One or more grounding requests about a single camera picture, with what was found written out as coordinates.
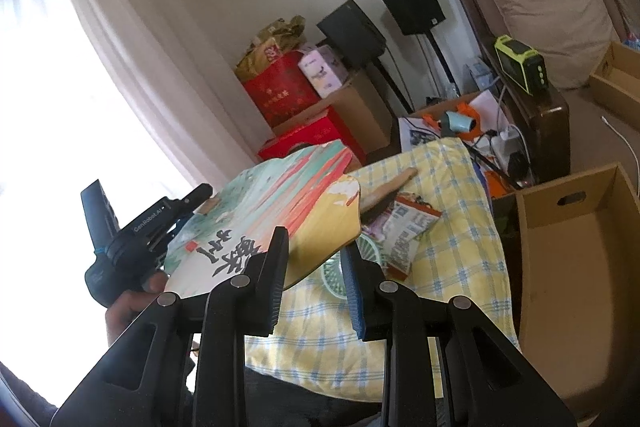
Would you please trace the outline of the person's left hand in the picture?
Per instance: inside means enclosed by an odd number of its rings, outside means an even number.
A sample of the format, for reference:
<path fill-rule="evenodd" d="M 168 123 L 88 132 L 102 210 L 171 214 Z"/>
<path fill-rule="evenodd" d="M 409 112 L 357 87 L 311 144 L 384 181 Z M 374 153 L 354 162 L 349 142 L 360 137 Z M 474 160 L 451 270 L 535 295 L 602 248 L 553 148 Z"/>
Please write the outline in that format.
<path fill-rule="evenodd" d="M 168 276 L 157 271 L 143 284 L 143 291 L 124 291 L 105 312 L 107 342 L 112 345 L 134 319 L 166 287 Z"/>

